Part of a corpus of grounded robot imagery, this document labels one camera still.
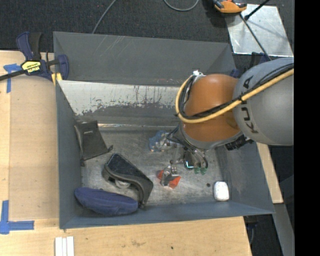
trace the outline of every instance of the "green object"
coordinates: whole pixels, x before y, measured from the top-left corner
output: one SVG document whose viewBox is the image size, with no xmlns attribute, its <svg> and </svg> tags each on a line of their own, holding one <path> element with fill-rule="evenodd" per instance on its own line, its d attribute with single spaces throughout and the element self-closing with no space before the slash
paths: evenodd
<svg viewBox="0 0 320 256">
<path fill-rule="evenodd" d="M 197 167 L 197 168 L 194 168 L 193 170 L 194 170 L 194 173 L 195 173 L 195 174 L 198 174 L 198 173 L 200 173 L 200 168 L 199 168 L 199 167 Z"/>
<path fill-rule="evenodd" d="M 205 168 L 205 167 L 200 168 L 200 172 L 202 175 L 205 175 L 207 172 L 207 168 Z"/>
</svg>

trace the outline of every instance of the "blue pouch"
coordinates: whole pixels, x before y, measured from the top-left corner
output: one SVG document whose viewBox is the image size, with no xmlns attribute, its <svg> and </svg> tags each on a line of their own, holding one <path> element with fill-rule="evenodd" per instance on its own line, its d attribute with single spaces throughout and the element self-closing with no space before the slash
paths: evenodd
<svg viewBox="0 0 320 256">
<path fill-rule="evenodd" d="M 89 187 L 78 187 L 74 195 L 80 204 L 104 216 L 131 214 L 138 209 L 138 202 L 131 197 Z"/>
</svg>

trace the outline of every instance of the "black carpet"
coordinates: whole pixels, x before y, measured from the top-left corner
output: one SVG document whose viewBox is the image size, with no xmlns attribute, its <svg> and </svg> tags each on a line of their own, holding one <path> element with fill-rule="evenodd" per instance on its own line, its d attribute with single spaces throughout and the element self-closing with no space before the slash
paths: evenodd
<svg viewBox="0 0 320 256">
<path fill-rule="evenodd" d="M 167 0 L 176 8 L 188 8 L 196 0 Z M 263 0 L 249 0 L 261 4 Z M 42 52 L 53 52 L 53 32 L 92 33 L 112 0 L 7 0 L 0 8 L 0 50 L 16 50 L 16 37 L 25 31 L 42 32 Z M 278 8 L 292 52 L 295 51 L 295 1 L 271 0 Z M 209 0 L 200 0 L 190 11 L 176 11 L 163 0 L 117 0 L 97 27 L 96 34 L 230 43 L 225 18 Z M 249 67 L 251 57 L 234 54 L 235 66 Z M 294 148 L 270 146 L 279 182 L 294 173 Z M 287 204 L 294 229 L 294 199 Z M 252 254 L 281 256 L 271 215 L 257 217 Z"/>
</svg>

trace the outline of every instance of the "white plastic piece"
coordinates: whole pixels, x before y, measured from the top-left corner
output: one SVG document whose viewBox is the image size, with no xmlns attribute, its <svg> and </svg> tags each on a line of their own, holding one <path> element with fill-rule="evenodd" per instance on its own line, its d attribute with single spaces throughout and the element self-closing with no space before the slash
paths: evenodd
<svg viewBox="0 0 320 256">
<path fill-rule="evenodd" d="M 55 256 L 75 256 L 74 237 L 56 237 L 54 240 Z"/>
<path fill-rule="evenodd" d="M 193 75 L 194 75 L 194 76 L 199 76 L 199 75 L 200 75 L 200 72 L 199 72 L 198 70 L 195 70 L 195 71 L 193 71 Z"/>
<path fill-rule="evenodd" d="M 217 181 L 213 187 L 214 198 L 218 201 L 229 200 L 229 188 L 224 181 Z"/>
</svg>

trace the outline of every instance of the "wooden table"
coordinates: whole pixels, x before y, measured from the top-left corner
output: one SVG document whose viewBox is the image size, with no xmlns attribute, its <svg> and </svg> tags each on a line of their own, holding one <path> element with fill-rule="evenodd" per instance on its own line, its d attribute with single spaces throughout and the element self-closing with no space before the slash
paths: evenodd
<svg viewBox="0 0 320 256">
<path fill-rule="evenodd" d="M 21 64 L 19 51 L 0 51 L 3 66 Z M 56 237 L 74 238 L 76 256 L 252 255 L 243 217 L 156 224 L 59 229 L 54 84 L 20 75 L 0 82 L 0 200 L 9 220 L 35 220 L 34 230 L 0 234 L 2 256 L 55 255 Z M 272 201 L 283 203 L 267 145 L 258 144 Z"/>
</svg>

